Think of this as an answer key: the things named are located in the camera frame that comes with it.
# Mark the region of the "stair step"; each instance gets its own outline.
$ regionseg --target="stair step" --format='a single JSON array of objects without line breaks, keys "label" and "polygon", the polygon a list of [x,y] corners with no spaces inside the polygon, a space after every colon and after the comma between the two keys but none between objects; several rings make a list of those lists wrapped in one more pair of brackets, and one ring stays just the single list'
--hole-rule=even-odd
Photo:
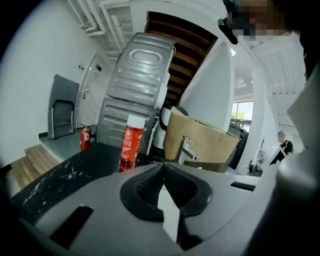
[{"label": "stair step", "polygon": [[49,154],[40,145],[27,148],[25,154],[39,175],[45,174],[58,165],[58,162],[53,160],[53,157],[49,157]]},{"label": "stair step", "polygon": [[39,177],[39,174],[34,169],[26,156],[11,163],[11,166],[15,179],[21,189],[23,189]]},{"label": "stair step", "polygon": [[28,180],[28,177],[25,175],[23,167],[21,166],[21,160],[23,158],[11,163],[13,174],[21,189],[25,188],[27,185],[31,183],[31,181]]},{"label": "stair step", "polygon": [[42,146],[37,145],[25,150],[25,156],[11,163],[15,179],[21,189],[58,165]]}]

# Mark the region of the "faucet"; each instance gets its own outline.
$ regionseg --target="faucet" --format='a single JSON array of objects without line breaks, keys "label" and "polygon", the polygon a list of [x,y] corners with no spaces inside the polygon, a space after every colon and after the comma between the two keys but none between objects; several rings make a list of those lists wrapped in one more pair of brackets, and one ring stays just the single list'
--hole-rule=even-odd
[{"label": "faucet", "polygon": [[178,153],[176,154],[175,162],[183,165],[187,156],[195,161],[198,161],[200,159],[200,157],[197,156],[197,154],[189,148],[191,141],[192,140],[188,137],[183,136]]}]

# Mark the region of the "ceiling pipe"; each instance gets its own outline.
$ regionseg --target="ceiling pipe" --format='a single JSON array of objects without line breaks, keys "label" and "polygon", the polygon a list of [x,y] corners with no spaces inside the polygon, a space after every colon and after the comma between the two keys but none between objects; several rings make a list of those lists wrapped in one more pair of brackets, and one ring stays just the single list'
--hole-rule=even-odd
[{"label": "ceiling pipe", "polygon": [[114,23],[116,32],[117,32],[118,35],[119,35],[120,41],[121,41],[121,43],[122,43],[122,47],[123,47],[123,48],[126,48],[127,43],[126,43],[124,34],[123,34],[123,32],[122,32],[122,29],[121,29],[121,27],[120,27],[119,21],[118,21],[118,19],[117,19],[117,16],[112,15],[112,16],[111,16],[111,19],[112,19],[112,21],[113,21],[113,23]]},{"label": "ceiling pipe", "polygon": [[72,0],[68,0],[69,5],[71,6],[71,8],[73,9],[73,11],[75,12],[75,15],[78,17],[80,23],[82,24],[80,27],[84,27],[85,26],[85,21],[82,19],[80,13],[78,12],[74,2]]},{"label": "ceiling pipe", "polygon": [[88,4],[88,6],[89,6],[89,8],[90,8],[95,20],[96,20],[96,22],[98,23],[98,25],[99,25],[99,27],[101,29],[101,31],[92,32],[88,36],[92,37],[92,36],[104,35],[107,31],[106,31],[106,28],[104,26],[104,23],[102,22],[102,19],[101,19],[99,13],[97,12],[97,9],[96,9],[96,7],[94,5],[94,2],[92,0],[86,0],[86,2]]},{"label": "ceiling pipe", "polygon": [[116,31],[114,29],[114,26],[113,26],[113,23],[112,23],[112,20],[110,19],[110,15],[105,7],[105,2],[102,2],[100,4],[100,7],[102,9],[102,12],[103,12],[103,15],[104,15],[104,18],[105,18],[105,21],[106,23],[108,24],[109,28],[110,28],[110,31],[111,31],[111,34],[115,40],[115,43],[116,43],[116,46],[118,47],[120,53],[122,53],[123,49],[121,48],[120,44],[119,44],[119,41],[117,39],[117,35],[116,35]]},{"label": "ceiling pipe", "polygon": [[110,44],[112,45],[112,47],[116,47],[116,46],[115,46],[115,43],[114,43],[114,42],[112,41],[112,39],[111,39],[110,34],[108,33],[107,35],[108,35],[108,38],[109,38],[109,41],[110,41]]},{"label": "ceiling pipe", "polygon": [[94,19],[94,17],[92,16],[91,12],[89,11],[89,9],[87,8],[85,2],[83,0],[77,0],[81,9],[83,10],[84,14],[86,15],[86,17],[88,18],[89,22],[91,23],[91,27],[86,28],[84,31],[86,32],[90,32],[92,30],[96,30],[98,25]]}]

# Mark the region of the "gray floor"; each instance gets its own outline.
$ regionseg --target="gray floor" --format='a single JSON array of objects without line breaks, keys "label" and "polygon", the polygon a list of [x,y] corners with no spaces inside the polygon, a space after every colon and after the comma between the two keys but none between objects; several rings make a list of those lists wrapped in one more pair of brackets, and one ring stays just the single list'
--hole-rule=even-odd
[{"label": "gray floor", "polygon": [[73,134],[57,139],[40,138],[40,141],[61,160],[66,160],[80,152],[80,134],[82,129],[76,129]]}]

